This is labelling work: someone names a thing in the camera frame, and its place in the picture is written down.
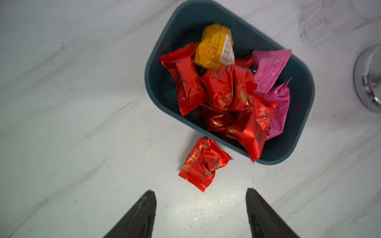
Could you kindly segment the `red tea bag pile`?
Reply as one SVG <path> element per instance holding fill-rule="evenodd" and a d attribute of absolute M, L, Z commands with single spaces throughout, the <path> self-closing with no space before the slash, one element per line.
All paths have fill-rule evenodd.
<path fill-rule="evenodd" d="M 179 176 L 204 192 L 215 177 L 216 170 L 225 167 L 232 157 L 209 137 L 197 141 L 187 156 Z"/>
<path fill-rule="evenodd" d="M 210 132 L 225 133 L 236 122 L 233 112 L 218 112 L 206 104 L 200 106 L 200 113 L 206 129 Z"/>
<path fill-rule="evenodd" d="M 229 138 L 245 148 L 252 162 L 259 159 L 263 152 L 277 104 L 277 101 L 268 101 L 255 93 L 249 97 L 246 106 L 237 112 L 237 120 L 226 130 Z"/>

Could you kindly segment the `yellow tea bag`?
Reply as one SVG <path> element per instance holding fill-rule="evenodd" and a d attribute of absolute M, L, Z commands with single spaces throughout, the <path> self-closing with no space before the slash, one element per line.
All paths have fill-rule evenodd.
<path fill-rule="evenodd" d="M 207 26 L 195 51 L 194 63 L 206 69 L 217 69 L 235 63 L 231 30 L 221 24 Z"/>

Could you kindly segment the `pink tea bag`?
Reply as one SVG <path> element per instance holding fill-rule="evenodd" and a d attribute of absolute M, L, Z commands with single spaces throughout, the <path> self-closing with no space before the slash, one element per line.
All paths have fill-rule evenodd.
<path fill-rule="evenodd" d="M 254 74 L 258 85 L 256 92 L 266 94 L 274 86 L 292 54 L 291 49 L 260 51 L 252 53 L 254 65 L 257 69 Z"/>
<path fill-rule="evenodd" d="M 277 102 L 275 108 L 276 112 L 273 115 L 269 125 L 266 140 L 270 140 L 276 136 L 279 136 L 284 131 L 287 113 L 290 106 L 290 89 L 288 88 L 288 84 L 291 79 L 292 78 L 287 80 L 285 83 L 270 89 L 270 91 L 264 95 L 265 99 L 268 101 Z"/>

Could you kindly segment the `red tea bag front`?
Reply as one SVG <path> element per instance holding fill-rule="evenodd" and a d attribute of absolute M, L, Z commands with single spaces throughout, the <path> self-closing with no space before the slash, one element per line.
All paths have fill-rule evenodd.
<path fill-rule="evenodd" d="M 241 111 L 258 86 L 252 71 L 237 65 L 209 70 L 201 77 L 201 82 L 209 104 L 218 112 Z"/>

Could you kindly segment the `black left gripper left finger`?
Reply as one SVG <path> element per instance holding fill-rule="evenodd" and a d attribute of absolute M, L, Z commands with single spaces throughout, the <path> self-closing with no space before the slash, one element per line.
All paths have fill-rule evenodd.
<path fill-rule="evenodd" d="M 105 235 L 106 238 L 150 238 L 156 215 L 156 196 L 146 191 L 122 219 Z"/>

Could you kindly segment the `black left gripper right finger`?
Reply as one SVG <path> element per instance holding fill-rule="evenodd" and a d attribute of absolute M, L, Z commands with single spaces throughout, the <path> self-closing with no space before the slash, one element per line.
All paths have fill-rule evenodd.
<path fill-rule="evenodd" d="M 253 188 L 247 189 L 246 205 L 253 238 L 298 237 L 265 199 Z"/>

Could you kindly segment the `pink tea bag front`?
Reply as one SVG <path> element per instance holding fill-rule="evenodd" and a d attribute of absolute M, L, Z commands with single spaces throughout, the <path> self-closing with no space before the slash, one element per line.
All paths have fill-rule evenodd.
<path fill-rule="evenodd" d="M 273 115 L 269 125 L 266 140 L 270 140 L 276 136 L 279 136 L 284 131 L 287 113 L 290 106 L 290 89 L 288 88 L 288 84 L 291 79 L 292 78 L 287 80 L 285 83 L 270 89 L 270 91 L 264 95 L 265 99 L 268 101 L 277 102 L 275 108 L 276 112 Z"/>

